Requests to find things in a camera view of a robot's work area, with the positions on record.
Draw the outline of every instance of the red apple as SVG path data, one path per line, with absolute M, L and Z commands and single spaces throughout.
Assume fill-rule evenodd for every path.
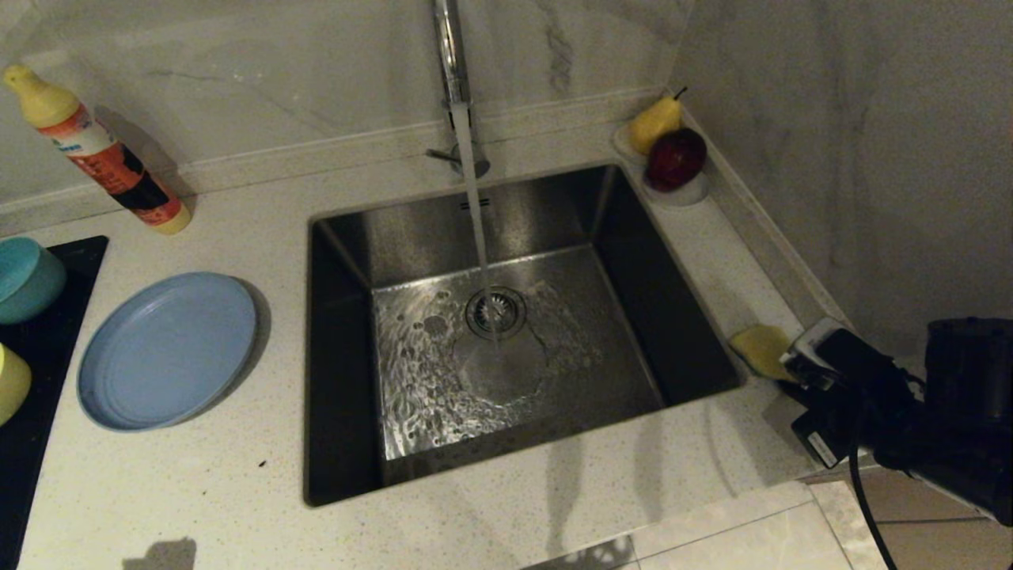
M 703 137 L 692 129 L 679 129 L 661 135 L 650 147 L 644 177 L 650 187 L 672 191 L 700 173 L 706 161 Z

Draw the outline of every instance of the black stove top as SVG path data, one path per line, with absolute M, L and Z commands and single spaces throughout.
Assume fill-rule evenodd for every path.
M 27 323 L 0 326 L 0 342 L 31 369 L 28 397 L 0 426 L 0 570 L 17 566 L 53 417 L 108 242 L 97 236 L 50 247 L 67 267 L 60 299 Z

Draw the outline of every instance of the dish soap bottle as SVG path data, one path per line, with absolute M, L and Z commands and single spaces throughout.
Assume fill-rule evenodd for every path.
M 21 112 L 40 133 L 124 208 L 159 233 L 186 227 L 190 212 L 172 189 L 95 120 L 74 93 L 47 83 L 23 65 L 12 65 L 3 80 L 21 101 Z

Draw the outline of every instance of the pear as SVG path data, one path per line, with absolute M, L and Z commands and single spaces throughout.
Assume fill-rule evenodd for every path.
M 686 89 L 683 87 L 674 97 L 658 99 L 630 121 L 630 146 L 633 150 L 646 155 L 661 135 L 679 129 L 683 118 L 683 103 L 679 101 L 679 96 Z

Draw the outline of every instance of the yellow cup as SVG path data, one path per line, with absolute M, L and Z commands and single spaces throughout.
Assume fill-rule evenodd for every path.
M 31 371 L 14 351 L 0 344 L 0 426 L 17 412 L 28 396 Z

